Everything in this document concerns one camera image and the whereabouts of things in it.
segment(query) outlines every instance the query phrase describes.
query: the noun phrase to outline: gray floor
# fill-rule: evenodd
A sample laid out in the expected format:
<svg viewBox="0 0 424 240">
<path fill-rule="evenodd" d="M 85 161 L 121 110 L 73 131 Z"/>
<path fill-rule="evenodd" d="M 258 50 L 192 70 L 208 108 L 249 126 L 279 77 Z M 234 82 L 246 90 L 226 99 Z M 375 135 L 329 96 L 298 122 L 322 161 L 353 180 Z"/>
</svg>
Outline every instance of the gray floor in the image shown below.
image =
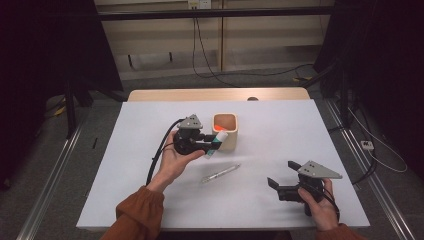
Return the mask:
<svg viewBox="0 0 424 240">
<path fill-rule="evenodd" d="M 277 71 L 281 71 L 281 69 L 262 69 L 247 72 L 272 73 Z M 314 74 L 309 66 L 298 69 L 297 73 L 292 71 L 272 77 L 239 75 L 222 76 L 220 79 L 241 87 L 284 87 L 297 86 L 298 82 L 292 80 L 297 75 L 312 76 Z M 213 78 L 204 79 L 195 75 L 124 81 L 123 84 L 126 95 L 133 89 L 226 87 Z M 315 99 L 327 128 L 337 126 L 330 113 L 327 101 L 321 98 L 318 85 L 308 90 L 311 97 Z M 102 160 L 121 104 L 107 99 L 99 93 L 93 93 L 93 97 L 95 102 L 90 109 L 77 107 L 79 116 L 82 116 L 88 110 L 88 118 L 82 127 L 75 149 L 64 168 L 50 205 L 38 227 L 35 239 L 98 239 L 102 235 L 101 233 L 77 229 L 75 225 L 85 203 L 85 195 L 91 187 Z M 47 105 L 50 106 L 55 103 L 57 98 L 50 99 Z M 378 125 L 372 121 L 372 113 L 367 113 L 367 116 L 371 122 L 373 133 L 377 137 L 383 138 Z M 359 140 L 362 140 L 363 135 L 356 123 L 352 125 L 352 131 Z M 62 151 L 65 136 L 65 114 L 48 118 L 44 122 L 41 134 L 34 143 L 30 154 L 20 171 L 12 179 L 12 188 L 0 193 L 0 239 L 16 239 L 18 236 Z M 357 179 L 361 176 L 362 171 L 341 131 L 335 131 L 331 134 L 331 137 L 349 178 L 351 180 Z M 399 159 L 385 147 L 377 144 L 376 149 L 381 160 L 394 167 L 402 167 Z M 376 174 L 393 198 L 394 204 L 399 207 L 405 221 L 414 233 L 415 239 L 422 238 L 424 236 L 424 228 L 422 227 L 424 208 L 420 207 L 420 203 L 424 199 L 423 181 L 410 170 L 400 174 L 380 166 Z M 360 183 L 359 186 L 360 190 L 357 191 L 357 194 L 371 222 L 371 227 L 358 229 L 358 232 L 369 239 L 403 239 L 393 228 L 392 222 L 368 181 Z M 295 240 L 313 239 L 313 230 L 298 230 L 291 233 Z"/>
</svg>

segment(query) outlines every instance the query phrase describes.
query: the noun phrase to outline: silver pen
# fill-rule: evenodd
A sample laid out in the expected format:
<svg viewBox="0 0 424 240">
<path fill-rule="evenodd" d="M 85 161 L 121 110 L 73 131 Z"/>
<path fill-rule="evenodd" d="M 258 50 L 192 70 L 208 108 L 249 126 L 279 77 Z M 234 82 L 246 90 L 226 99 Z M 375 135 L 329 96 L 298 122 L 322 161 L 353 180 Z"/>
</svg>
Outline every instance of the silver pen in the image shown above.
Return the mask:
<svg viewBox="0 0 424 240">
<path fill-rule="evenodd" d="M 204 177 L 204 178 L 202 178 L 202 183 L 207 183 L 210 180 L 213 180 L 213 179 L 218 178 L 218 177 L 220 177 L 222 175 L 225 175 L 225 174 L 227 174 L 229 172 L 232 172 L 232 171 L 236 170 L 237 168 L 239 168 L 240 166 L 241 166 L 241 164 L 236 164 L 236 165 L 231 166 L 231 167 L 229 167 L 227 169 L 224 169 L 224 170 L 222 170 L 220 172 L 217 172 L 217 173 L 214 173 L 214 174 L 212 174 L 210 176 Z"/>
</svg>

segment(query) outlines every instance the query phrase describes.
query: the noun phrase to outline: human hand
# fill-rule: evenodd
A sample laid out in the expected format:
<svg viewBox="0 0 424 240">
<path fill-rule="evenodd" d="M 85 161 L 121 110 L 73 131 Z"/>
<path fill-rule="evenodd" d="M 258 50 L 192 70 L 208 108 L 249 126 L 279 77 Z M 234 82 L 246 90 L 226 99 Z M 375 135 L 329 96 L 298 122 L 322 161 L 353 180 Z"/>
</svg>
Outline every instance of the human hand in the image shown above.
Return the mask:
<svg viewBox="0 0 424 240">
<path fill-rule="evenodd" d="M 147 188 L 151 191 L 163 192 L 168 185 L 184 172 L 189 162 L 205 154 L 203 150 L 197 150 L 188 155 L 177 153 L 174 149 L 174 144 L 172 144 L 175 133 L 176 131 L 172 131 L 166 139 L 159 171 L 147 185 Z"/>
<path fill-rule="evenodd" d="M 325 194 L 332 198 L 333 195 L 333 183 L 330 179 L 324 178 L 324 189 Z M 325 198 L 317 203 L 314 197 L 305 189 L 299 188 L 298 193 L 300 197 L 309 205 L 311 209 L 312 218 L 315 221 L 318 231 L 328 231 L 338 227 L 339 221 L 337 220 L 336 210 L 334 206 Z"/>
</svg>

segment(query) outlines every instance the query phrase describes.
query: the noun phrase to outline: finger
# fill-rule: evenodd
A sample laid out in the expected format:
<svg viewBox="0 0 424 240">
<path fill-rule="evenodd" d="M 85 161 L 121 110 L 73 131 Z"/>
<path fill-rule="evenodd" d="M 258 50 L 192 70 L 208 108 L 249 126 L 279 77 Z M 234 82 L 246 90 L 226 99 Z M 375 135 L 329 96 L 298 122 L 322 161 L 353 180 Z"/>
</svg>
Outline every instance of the finger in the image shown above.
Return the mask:
<svg viewBox="0 0 424 240">
<path fill-rule="evenodd" d="M 320 206 L 318 205 L 314 197 L 312 197 L 312 195 L 308 191 L 306 191 L 303 188 L 299 188 L 297 192 L 299 193 L 303 201 L 305 201 L 309 205 L 309 208 L 311 209 L 312 212 L 316 212 L 319 210 Z"/>
<path fill-rule="evenodd" d="M 174 131 L 171 131 L 169 133 L 168 138 L 166 138 L 165 145 L 171 144 L 174 141 L 174 135 L 175 135 L 175 133 L 177 133 L 177 131 L 175 131 L 175 130 Z"/>
<path fill-rule="evenodd" d="M 205 151 L 203 150 L 197 150 L 195 152 L 190 153 L 189 155 L 184 156 L 184 161 L 186 162 L 186 164 L 188 164 L 189 162 L 198 159 L 199 157 L 205 155 Z"/>
<path fill-rule="evenodd" d="M 324 182 L 324 189 L 327 190 L 332 196 L 334 196 L 334 194 L 333 194 L 333 182 L 328 178 L 324 178 L 324 179 L 322 179 L 322 181 Z"/>
</svg>

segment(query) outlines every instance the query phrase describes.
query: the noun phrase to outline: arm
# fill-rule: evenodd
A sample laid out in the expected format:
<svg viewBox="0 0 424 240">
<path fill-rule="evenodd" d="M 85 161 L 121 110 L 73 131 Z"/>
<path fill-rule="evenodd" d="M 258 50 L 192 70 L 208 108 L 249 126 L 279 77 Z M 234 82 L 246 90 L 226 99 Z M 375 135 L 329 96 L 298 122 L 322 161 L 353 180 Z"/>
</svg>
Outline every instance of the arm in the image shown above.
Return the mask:
<svg viewBox="0 0 424 240">
<path fill-rule="evenodd" d="M 169 134 L 163 149 L 158 173 L 146 187 L 122 201 L 116 208 L 116 222 L 103 235 L 109 239 L 155 239 L 160 232 L 163 214 L 163 191 L 179 177 L 188 163 L 204 155 L 202 150 L 189 155 L 178 154 L 172 144 L 175 132 Z"/>
<path fill-rule="evenodd" d="M 326 194 L 333 194 L 333 184 L 330 179 L 323 179 Z M 316 240 L 364 240 L 366 238 L 352 231 L 345 224 L 339 224 L 336 211 L 333 205 L 327 199 L 321 200 L 319 203 L 315 201 L 312 195 L 303 188 L 299 188 L 300 197 L 309 205 L 312 218 L 317 226 L 315 233 Z"/>
</svg>

